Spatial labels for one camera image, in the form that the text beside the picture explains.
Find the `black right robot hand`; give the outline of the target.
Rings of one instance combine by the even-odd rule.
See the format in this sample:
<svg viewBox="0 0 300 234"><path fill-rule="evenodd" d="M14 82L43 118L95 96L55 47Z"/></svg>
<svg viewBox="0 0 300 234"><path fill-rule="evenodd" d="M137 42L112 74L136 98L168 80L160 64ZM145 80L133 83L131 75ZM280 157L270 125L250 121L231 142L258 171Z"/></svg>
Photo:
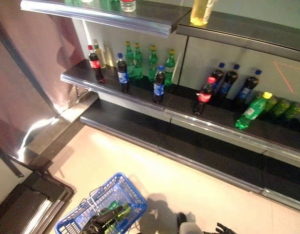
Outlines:
<svg viewBox="0 0 300 234"><path fill-rule="evenodd" d="M217 227L215 228L215 230L219 234L234 234L233 230L231 230L228 227L222 225L221 223L217 223Z"/></svg>

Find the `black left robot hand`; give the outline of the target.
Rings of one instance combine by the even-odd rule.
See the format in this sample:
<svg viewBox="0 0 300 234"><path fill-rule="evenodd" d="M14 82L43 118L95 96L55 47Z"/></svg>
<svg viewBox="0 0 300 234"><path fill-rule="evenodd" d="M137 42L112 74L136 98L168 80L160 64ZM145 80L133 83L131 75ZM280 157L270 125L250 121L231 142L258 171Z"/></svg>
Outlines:
<svg viewBox="0 0 300 234"><path fill-rule="evenodd" d="M109 230L111 225L116 223L117 218L123 206L118 206L114 209L103 208L98 214L92 216L85 226L82 228L81 234L104 234Z"/></svg>

